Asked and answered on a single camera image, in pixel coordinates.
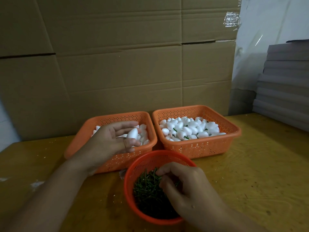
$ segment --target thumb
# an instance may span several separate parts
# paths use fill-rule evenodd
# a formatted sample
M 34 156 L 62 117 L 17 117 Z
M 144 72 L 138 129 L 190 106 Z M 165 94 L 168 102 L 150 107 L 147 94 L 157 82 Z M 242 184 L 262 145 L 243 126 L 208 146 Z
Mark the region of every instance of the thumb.
M 184 204 L 184 196 L 177 190 L 173 181 L 167 175 L 163 175 L 159 186 L 163 189 L 173 208 L 179 213 L 180 207 Z
M 132 146 L 139 146 L 140 143 L 134 138 L 116 138 L 116 142 L 112 145 L 114 154 L 133 152 Z

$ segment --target round red basket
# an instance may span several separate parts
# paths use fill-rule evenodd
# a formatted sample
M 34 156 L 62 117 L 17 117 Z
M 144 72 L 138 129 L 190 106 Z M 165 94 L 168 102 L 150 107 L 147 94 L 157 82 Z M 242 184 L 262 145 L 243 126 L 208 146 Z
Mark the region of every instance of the round red basket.
M 129 206 L 138 216 L 140 216 L 141 218 L 143 218 L 148 222 L 157 225 L 174 225 L 181 222 L 183 219 L 181 217 L 169 220 L 156 219 L 142 213 L 135 204 L 135 199 L 133 196 L 134 183 L 137 180 L 137 178 L 139 178 L 141 173 L 145 171 L 145 169 L 147 169 L 147 172 L 150 172 L 154 170 L 156 167 L 161 167 L 162 165 L 170 162 L 176 162 L 186 166 L 196 167 L 196 164 L 193 163 L 188 157 L 178 152 L 159 150 L 159 151 L 148 152 L 137 158 L 130 165 L 125 176 L 124 191 Z

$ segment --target person's left hand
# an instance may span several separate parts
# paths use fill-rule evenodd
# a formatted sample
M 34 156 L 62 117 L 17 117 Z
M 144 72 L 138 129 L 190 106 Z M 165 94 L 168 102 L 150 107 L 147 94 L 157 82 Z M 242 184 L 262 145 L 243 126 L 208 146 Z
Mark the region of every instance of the person's left hand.
M 134 152 L 132 146 L 141 145 L 133 138 L 116 138 L 127 134 L 136 125 L 138 125 L 137 121 L 122 121 L 102 126 L 69 161 L 74 168 L 93 175 L 113 155 Z

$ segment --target basket rim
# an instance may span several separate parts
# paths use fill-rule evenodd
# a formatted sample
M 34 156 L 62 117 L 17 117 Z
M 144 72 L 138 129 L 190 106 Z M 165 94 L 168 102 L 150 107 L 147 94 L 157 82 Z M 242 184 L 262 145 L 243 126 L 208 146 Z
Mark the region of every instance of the basket rim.
M 144 213 L 142 213 L 137 207 L 136 204 L 129 198 L 129 192 L 127 191 L 127 186 L 128 186 L 128 180 L 129 180 L 129 175 L 130 173 L 134 170 L 134 168 L 141 163 L 144 160 L 147 160 L 148 158 L 151 158 L 153 156 L 159 156 L 159 155 L 172 155 L 175 156 L 181 160 L 183 160 L 184 162 L 186 162 L 187 164 L 189 164 L 189 166 L 191 167 L 196 167 L 196 164 L 190 160 L 187 156 L 180 154 L 176 151 L 170 151 L 170 150 L 157 150 L 157 151 L 151 151 L 148 153 L 145 153 L 144 155 L 141 155 L 140 157 L 138 157 L 128 168 L 126 175 L 125 175 L 125 179 L 124 179 L 124 195 L 126 197 L 127 203 L 129 205 L 129 207 L 142 219 L 153 223 L 153 224 L 157 224 L 157 225 L 174 225 L 177 224 L 179 222 L 183 221 L 182 217 L 177 217 L 174 219 L 156 219 L 156 218 L 152 218 Z
M 146 115 L 147 120 L 148 120 L 148 122 L 149 122 L 149 124 L 150 124 L 150 125 L 147 125 L 148 132 L 151 130 L 151 132 L 153 133 L 154 138 L 153 138 L 152 141 L 150 141 L 150 142 L 149 142 L 148 144 L 146 144 L 146 145 L 142 145 L 142 146 L 139 146 L 139 147 L 134 147 L 134 151 L 136 152 L 136 151 L 142 151 L 142 150 L 144 150 L 144 149 L 152 148 L 152 147 L 157 143 L 158 138 L 157 138 L 157 134 L 156 134 L 156 132 L 155 132 L 155 128 L 154 128 L 154 126 L 153 126 L 151 117 L 150 117 L 149 113 L 146 112 L 146 111 L 134 111 L 134 112 L 127 112 L 127 113 L 117 113 L 117 114 L 109 114 L 109 115 L 103 115 L 103 116 L 95 116 L 95 117 L 91 117 L 91 118 L 87 119 L 87 120 L 83 123 L 83 125 L 79 128 L 78 132 L 75 134 L 75 137 L 73 138 L 73 140 L 70 142 L 70 144 L 68 145 L 68 147 L 67 147 L 66 150 L 64 151 L 64 157 L 65 157 L 66 159 L 69 159 L 72 155 L 75 154 L 75 153 L 74 153 L 74 154 L 68 153 L 68 150 L 70 149 L 71 145 L 73 145 L 73 144 L 75 143 L 75 141 L 76 141 L 76 139 L 77 139 L 76 136 L 78 135 L 79 131 L 84 127 L 85 124 L 87 124 L 87 123 L 90 122 L 91 120 L 96 119 L 97 117 L 111 117 L 111 116 L 115 116 L 115 115 L 117 115 L 117 116 L 121 116 L 121 115 L 125 116 L 125 115 L 130 115 L 130 114 L 137 114 L 137 113 L 143 113 L 143 114 Z
M 207 109 L 210 109 L 212 110 L 214 113 L 216 113 L 217 115 L 219 115 L 220 117 L 222 117 L 223 119 L 225 119 L 230 125 L 234 126 L 237 131 L 233 132 L 233 133 L 229 133 L 229 134 L 225 134 L 225 135 L 220 135 L 220 136 L 214 136 L 214 137 L 206 137 L 206 138 L 199 138 L 199 139 L 192 139 L 192 140 L 187 140 L 185 143 L 186 144 L 195 144 L 195 143 L 200 143 L 200 142 L 204 142 L 206 140 L 209 140 L 209 141 L 213 141 L 213 140 L 222 140 L 222 139 L 226 139 L 226 138 L 236 138 L 236 137 L 239 137 L 241 135 L 241 128 L 239 128 L 237 125 L 234 125 L 232 122 L 230 122 L 228 119 L 226 119 L 224 116 L 222 116 L 221 114 L 219 114 L 218 112 L 216 112 L 214 109 L 208 107 L 208 106 L 205 106 L 205 105 L 192 105 L 192 106 L 183 106 L 183 107 L 174 107 L 174 108 L 165 108 L 165 109 L 159 109 L 159 110 L 155 110 L 153 113 L 152 113 L 152 118 L 153 118 L 153 121 L 154 121 L 154 125 L 156 127 L 156 130 L 157 130 L 157 133 L 159 135 L 159 138 L 160 138 L 160 141 L 163 143 L 163 144 L 166 144 L 166 145 L 182 145 L 178 142 L 172 142 L 172 141 L 169 141 L 167 140 L 163 133 L 160 132 L 160 126 L 159 126 L 159 122 L 156 121 L 156 118 L 155 118 L 155 115 L 157 115 L 159 112 L 163 112 L 163 111 L 168 111 L 170 109 L 184 109 L 184 108 L 193 108 L 193 107 L 205 107 Z

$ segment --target white wall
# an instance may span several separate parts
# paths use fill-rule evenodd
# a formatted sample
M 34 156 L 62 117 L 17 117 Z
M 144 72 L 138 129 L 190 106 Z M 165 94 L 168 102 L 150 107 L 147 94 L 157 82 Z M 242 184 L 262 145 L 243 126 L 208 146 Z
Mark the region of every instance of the white wall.
M 268 46 L 309 39 L 309 0 L 242 0 L 236 39 L 231 115 L 246 113 L 263 72 Z
M 20 139 L 0 101 L 0 151 L 10 144 L 19 142 Z

